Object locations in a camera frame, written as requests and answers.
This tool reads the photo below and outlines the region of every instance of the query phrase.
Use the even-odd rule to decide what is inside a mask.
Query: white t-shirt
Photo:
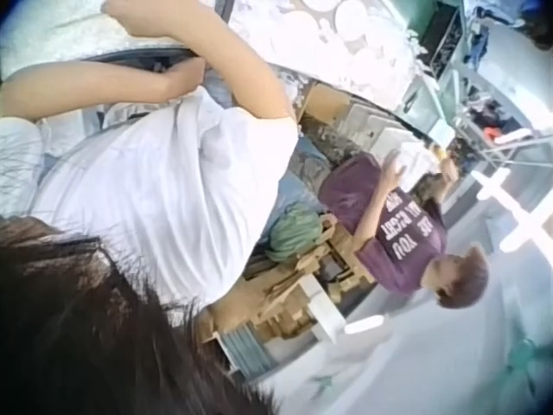
[[[40,134],[21,120],[17,131]],[[224,110],[199,87],[82,142],[48,173],[30,214],[102,236],[119,262],[139,255],[164,302],[212,303],[243,271],[297,138],[291,118]]]

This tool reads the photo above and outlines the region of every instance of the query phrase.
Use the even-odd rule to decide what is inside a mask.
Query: dark hair
[[[459,273],[449,295],[444,290],[437,292],[438,303],[445,309],[464,309],[482,298],[489,279],[485,253],[479,247],[471,248],[459,263]]]
[[[176,329],[147,284],[129,284],[139,272],[124,275],[101,253],[99,239],[26,240],[14,244],[0,226],[6,411],[277,413],[269,394],[234,382],[202,350],[193,307]]]

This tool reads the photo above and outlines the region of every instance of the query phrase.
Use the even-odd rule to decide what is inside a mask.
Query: purple t-shirt
[[[321,186],[319,198],[351,234],[371,202],[380,172],[376,161],[361,154],[339,166]],[[427,265],[445,252],[446,242],[437,203],[430,200],[420,208],[397,188],[388,195],[376,238],[357,256],[387,290],[410,294],[421,288]]]

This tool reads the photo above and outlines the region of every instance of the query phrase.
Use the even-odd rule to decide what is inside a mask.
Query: clothing
[[[15,122],[22,139],[40,138],[13,118],[0,131]],[[30,214],[103,237],[119,264],[140,260],[163,302],[212,303],[244,269],[296,141],[291,118],[224,110],[199,87],[80,143],[48,173]]]
[[[371,202],[380,174],[374,160],[359,154],[335,169],[321,186],[319,198],[351,234]],[[446,243],[435,201],[420,208],[398,188],[388,195],[376,237],[357,256],[387,290],[410,294],[421,287],[424,271],[445,253]]]

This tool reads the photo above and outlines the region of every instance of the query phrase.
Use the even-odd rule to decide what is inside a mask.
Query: person
[[[335,168],[313,152],[296,152],[290,169],[353,236],[352,249],[360,262],[389,291],[409,295],[424,288],[448,309],[476,303],[488,283],[485,253],[477,246],[465,256],[446,253],[447,229],[440,206],[459,178],[454,162],[450,158],[441,162],[441,177],[431,197],[419,206],[398,187],[403,170],[397,169],[397,151],[380,166],[334,133],[327,127],[323,137],[311,125],[306,136],[329,154]]]
[[[107,0],[103,11],[131,35],[191,48],[240,107],[223,109],[198,86],[202,60],[163,74],[84,61],[26,68],[4,83],[0,119],[0,139],[25,157],[34,154],[25,145],[46,139],[37,120],[188,94],[77,144],[36,191],[19,192],[20,213],[101,236],[116,261],[139,258],[164,303],[213,303],[238,279],[277,197],[298,138],[291,104],[268,64],[198,0]]]
[[[0,219],[4,407],[45,415],[277,414],[270,393],[231,379],[199,344],[190,304],[173,327],[142,272],[125,272],[98,237],[30,217]]]

